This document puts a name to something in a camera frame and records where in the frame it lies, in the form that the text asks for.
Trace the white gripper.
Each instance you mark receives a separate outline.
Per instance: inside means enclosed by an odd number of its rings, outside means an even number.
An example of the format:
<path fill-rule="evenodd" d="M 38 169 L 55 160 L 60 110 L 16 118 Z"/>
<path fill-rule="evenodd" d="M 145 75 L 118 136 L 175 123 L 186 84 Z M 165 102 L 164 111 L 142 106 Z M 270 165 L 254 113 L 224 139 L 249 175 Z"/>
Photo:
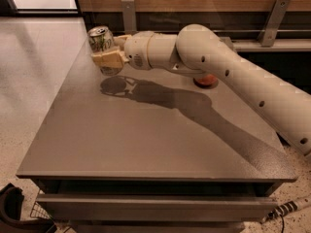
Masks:
<path fill-rule="evenodd" d="M 137 70 L 151 70 L 148 59 L 149 41 L 154 32 L 142 31 L 134 35 L 120 35 L 114 37 L 114 43 L 119 48 L 95 52 L 91 55 L 98 67 L 122 69 L 126 63 Z"/>

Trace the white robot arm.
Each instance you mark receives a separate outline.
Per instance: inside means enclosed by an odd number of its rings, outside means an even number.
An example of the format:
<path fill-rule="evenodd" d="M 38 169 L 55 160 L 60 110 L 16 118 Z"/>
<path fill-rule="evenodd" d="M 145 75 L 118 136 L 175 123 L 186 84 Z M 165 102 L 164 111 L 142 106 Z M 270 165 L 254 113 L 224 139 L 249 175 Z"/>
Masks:
<path fill-rule="evenodd" d="M 305 157 L 311 156 L 311 96 L 234 52 L 200 24 L 177 34 L 141 31 L 115 37 L 106 26 L 87 32 L 91 58 L 105 75 L 126 64 L 202 79 L 211 74 L 230 87 Z"/>

